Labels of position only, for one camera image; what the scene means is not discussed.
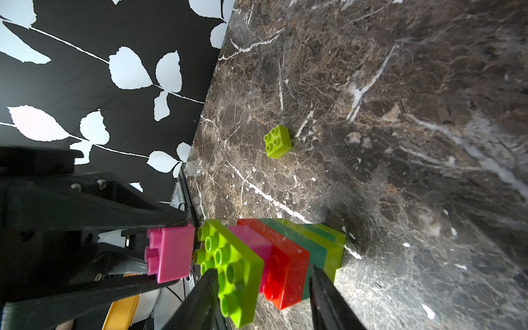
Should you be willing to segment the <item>red lego brick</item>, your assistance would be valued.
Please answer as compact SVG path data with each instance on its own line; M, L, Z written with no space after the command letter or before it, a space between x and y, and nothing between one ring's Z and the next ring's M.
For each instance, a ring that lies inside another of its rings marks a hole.
M272 245L271 256L265 263L268 267L263 285L265 298L281 311L300 303L307 293L310 253L258 219L240 219L237 224L251 228Z

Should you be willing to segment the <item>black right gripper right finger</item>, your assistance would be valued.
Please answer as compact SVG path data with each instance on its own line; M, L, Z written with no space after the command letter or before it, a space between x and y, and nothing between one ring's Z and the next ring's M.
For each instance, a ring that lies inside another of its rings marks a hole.
M314 264L310 265L310 270L309 293L314 329L366 330L326 273Z

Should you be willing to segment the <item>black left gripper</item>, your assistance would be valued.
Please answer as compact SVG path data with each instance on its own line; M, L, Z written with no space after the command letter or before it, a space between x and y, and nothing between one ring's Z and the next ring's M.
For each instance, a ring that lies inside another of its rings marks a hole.
M111 173L78 174L76 151L1 147L1 328L53 329L115 301L178 283L114 278L135 254L100 247L118 228L183 227L188 213Z

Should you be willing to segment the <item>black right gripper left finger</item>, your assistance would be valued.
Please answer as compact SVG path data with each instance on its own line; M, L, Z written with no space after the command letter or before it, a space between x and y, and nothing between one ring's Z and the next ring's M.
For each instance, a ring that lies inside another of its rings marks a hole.
M218 293L218 272L209 269L162 329L213 329Z

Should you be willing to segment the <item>lime 2x4 lego brick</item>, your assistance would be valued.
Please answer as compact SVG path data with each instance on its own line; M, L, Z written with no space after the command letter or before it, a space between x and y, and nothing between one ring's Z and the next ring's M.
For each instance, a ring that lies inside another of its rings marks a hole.
M208 219L198 228L201 247L193 262L201 275L210 269L218 272L220 309L238 328L254 321L264 262L237 238L221 221Z

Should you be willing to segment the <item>pink 2x2 lego brick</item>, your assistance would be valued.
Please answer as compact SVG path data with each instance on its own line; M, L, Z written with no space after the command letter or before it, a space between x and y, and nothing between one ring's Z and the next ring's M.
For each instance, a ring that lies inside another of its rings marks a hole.
M144 252L147 274L158 283L168 283L189 276L193 258L195 227L154 228L147 230L148 246Z
M272 244L258 232L246 225L234 225L228 227L228 229L263 260L264 267L258 291L262 294L265 283L268 279L269 260L272 256Z

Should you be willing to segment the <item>lime green lego stack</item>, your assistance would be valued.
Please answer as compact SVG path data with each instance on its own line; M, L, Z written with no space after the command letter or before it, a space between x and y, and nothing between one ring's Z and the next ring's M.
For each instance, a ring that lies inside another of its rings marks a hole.
M337 269L342 267L342 257L346 243L345 234L323 224L295 224L286 219L278 222L316 243L326 252L323 270L333 283Z

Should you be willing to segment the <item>dark green 2x4 lego brick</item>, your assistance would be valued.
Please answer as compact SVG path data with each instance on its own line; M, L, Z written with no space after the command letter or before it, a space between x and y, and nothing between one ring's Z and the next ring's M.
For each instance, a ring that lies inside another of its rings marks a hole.
M276 220L273 219L261 219L264 224L268 225L269 227L278 230L281 234L285 235L287 238L292 240L294 243L298 244L305 250L307 250L310 253L309 257L309 265L314 263L316 265L322 266L325 264L325 256L322 255L322 251L317 249L317 245L313 242L311 242L309 239L302 238L302 236L289 228L284 227L281 223L279 223ZM308 266L308 272L307 272L307 293L305 294L305 299L309 298L309 279L311 276L311 271L309 270Z

